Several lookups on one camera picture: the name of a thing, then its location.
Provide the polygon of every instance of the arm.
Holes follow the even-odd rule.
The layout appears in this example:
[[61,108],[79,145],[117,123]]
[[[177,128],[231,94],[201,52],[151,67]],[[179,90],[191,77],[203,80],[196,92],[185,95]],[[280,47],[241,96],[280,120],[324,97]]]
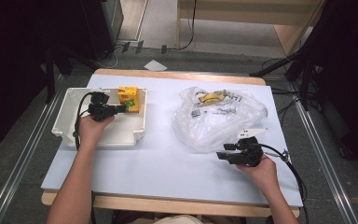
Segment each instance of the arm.
[[237,165],[237,167],[248,174],[260,188],[267,199],[275,224],[298,223],[279,187],[274,161],[263,155],[261,162],[256,167],[246,165]]
[[96,122],[90,116],[81,118],[80,147],[50,208],[48,223],[89,223],[94,151],[104,128],[114,119]]

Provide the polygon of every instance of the person's left hand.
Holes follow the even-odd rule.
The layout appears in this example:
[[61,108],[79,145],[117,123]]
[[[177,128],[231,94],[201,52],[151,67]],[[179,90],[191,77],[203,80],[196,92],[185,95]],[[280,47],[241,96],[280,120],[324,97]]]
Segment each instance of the person's left hand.
[[81,145],[95,147],[103,135],[103,131],[108,124],[115,120],[115,116],[104,119],[101,122],[92,119],[87,115],[80,119],[79,136]]

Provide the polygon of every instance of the white tray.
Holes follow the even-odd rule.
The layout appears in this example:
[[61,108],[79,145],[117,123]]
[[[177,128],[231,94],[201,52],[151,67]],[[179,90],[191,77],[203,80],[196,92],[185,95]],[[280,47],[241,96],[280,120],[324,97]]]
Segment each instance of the white tray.
[[[56,136],[62,137],[63,142],[70,147],[74,147],[76,113],[83,96],[91,91],[100,91],[102,89],[89,88],[70,88],[66,91],[61,105],[60,112],[56,118],[52,132]],[[118,89],[103,89],[109,96],[108,105],[119,105],[117,96]],[[145,115],[147,89],[139,89],[139,113],[118,113],[115,115],[115,121],[109,124],[103,136],[101,137],[99,147],[124,147],[134,146],[136,142],[145,135]],[[84,100],[81,112],[89,108],[91,96]]]

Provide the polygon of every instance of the wooden table edge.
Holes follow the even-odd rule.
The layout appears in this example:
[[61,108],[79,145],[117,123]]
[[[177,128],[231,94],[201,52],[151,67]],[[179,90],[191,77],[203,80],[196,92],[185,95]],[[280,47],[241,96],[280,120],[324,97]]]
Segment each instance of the wooden table edge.
[[[55,190],[45,190],[42,194],[42,203],[51,205],[57,192],[58,191]],[[269,207],[266,205],[182,201],[177,199],[141,198],[113,194],[97,194],[93,206],[117,210],[227,217],[268,217],[271,215]],[[293,214],[298,217],[299,208],[291,207],[291,209]]]
[[185,79],[185,80],[196,80],[196,81],[228,82],[228,83],[237,83],[237,84],[259,85],[259,86],[266,85],[266,81],[261,77],[234,77],[234,76],[221,75],[219,73],[154,72],[148,70],[98,69],[94,72],[94,75],[157,77],[157,78],[172,78],[172,79]]

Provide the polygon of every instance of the metal rail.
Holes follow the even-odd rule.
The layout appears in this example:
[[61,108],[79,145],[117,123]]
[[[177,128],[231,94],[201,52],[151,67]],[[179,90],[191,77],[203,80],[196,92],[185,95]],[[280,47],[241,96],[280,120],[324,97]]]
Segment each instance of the metal rail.
[[62,83],[63,83],[63,76],[59,75],[57,79],[57,93],[54,95],[50,104],[45,105],[45,108],[42,111],[34,129],[20,154],[19,159],[17,160],[16,165],[14,166],[9,178],[7,179],[6,184],[3,186],[0,192],[0,223],[5,215],[5,212],[10,205],[11,200],[13,199],[14,194],[21,182],[21,179],[25,173],[25,170],[28,167],[31,158],[34,155],[34,151],[39,143],[40,137],[42,136],[43,131],[46,128],[48,120],[51,117],[52,112],[54,111],[55,106],[58,102],[58,96],[62,91]]
[[[296,85],[289,82],[290,91],[298,91]],[[353,211],[351,206],[351,201],[345,189],[342,187],[339,182],[336,171],[331,163],[322,143],[319,134],[316,131],[315,126],[313,125],[312,118],[310,117],[310,112],[306,111],[300,102],[296,103],[296,108],[298,114],[300,115],[304,127],[307,130],[308,136],[310,137],[310,141],[312,143],[312,147],[315,150],[315,154],[321,164],[321,168],[324,172],[324,176],[327,180],[328,185],[330,186],[331,191],[333,192],[333,196],[336,200],[339,212],[342,215],[342,218],[345,223],[352,224],[358,223],[358,219]]]

